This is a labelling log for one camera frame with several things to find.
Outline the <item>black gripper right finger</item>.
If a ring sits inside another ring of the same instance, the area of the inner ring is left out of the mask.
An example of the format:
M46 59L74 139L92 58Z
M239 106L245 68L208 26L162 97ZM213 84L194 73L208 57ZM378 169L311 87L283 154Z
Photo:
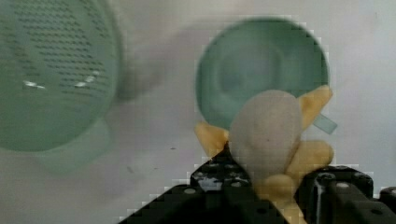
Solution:
M303 178L294 199L307 224L395 224L395 188L374 197L374 180L347 166L327 166Z

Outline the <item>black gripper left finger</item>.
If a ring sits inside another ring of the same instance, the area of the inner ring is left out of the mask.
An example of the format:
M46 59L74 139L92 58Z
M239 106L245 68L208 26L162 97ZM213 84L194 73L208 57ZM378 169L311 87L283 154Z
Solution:
M176 185L118 224L287 224L252 189L245 170L225 146L195 170L187 184Z

